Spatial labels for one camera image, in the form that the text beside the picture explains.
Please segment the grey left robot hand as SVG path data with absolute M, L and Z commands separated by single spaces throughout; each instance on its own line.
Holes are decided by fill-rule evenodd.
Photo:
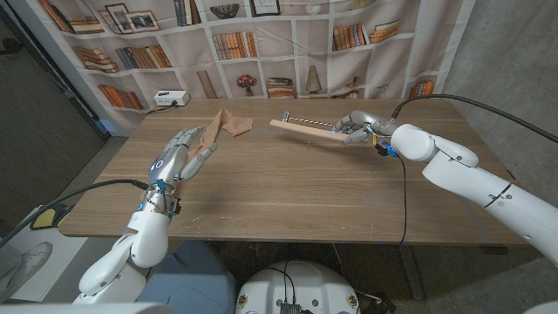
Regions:
M 176 189 L 181 181 L 193 179 L 200 172 L 204 162 L 218 147 L 211 144 L 192 160 L 188 160 L 188 149 L 194 138 L 203 130 L 203 126 L 185 128 L 170 139 L 149 169 L 147 184 L 150 189 L 170 192 Z

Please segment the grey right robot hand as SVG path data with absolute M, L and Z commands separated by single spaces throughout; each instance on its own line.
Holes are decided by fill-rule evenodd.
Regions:
M 384 119 L 375 114 L 362 111 L 353 111 L 341 118 L 332 128 L 334 133 L 344 133 L 347 135 L 342 140 L 343 144 L 352 142 L 362 142 L 374 133 L 383 136 L 392 136 L 399 124 L 392 119 Z

